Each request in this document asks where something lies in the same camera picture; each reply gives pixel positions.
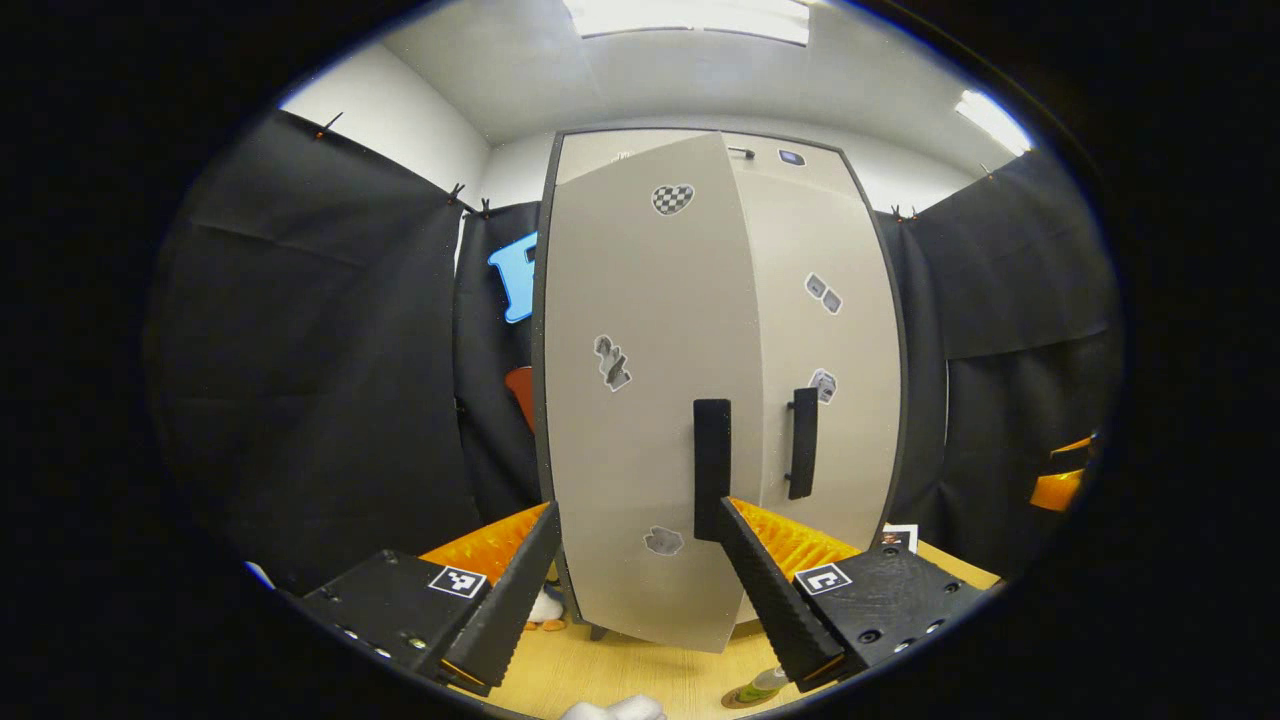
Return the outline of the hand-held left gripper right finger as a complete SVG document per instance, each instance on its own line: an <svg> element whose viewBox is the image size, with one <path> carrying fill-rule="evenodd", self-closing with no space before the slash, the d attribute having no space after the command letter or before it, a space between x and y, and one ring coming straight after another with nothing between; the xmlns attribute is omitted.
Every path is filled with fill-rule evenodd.
<svg viewBox="0 0 1280 720"><path fill-rule="evenodd" d="M717 503L716 538L801 692L931 643L989 596L904 544L855 550L739 498Z"/></svg>

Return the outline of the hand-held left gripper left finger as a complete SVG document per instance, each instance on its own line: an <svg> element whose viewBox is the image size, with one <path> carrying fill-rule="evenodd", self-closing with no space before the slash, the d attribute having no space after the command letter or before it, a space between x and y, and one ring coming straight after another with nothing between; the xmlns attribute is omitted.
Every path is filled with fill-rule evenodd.
<svg viewBox="0 0 1280 720"><path fill-rule="evenodd" d="M380 550L302 594L298 609L402 673L486 696L503 683L559 550L550 501L426 553Z"/></svg>

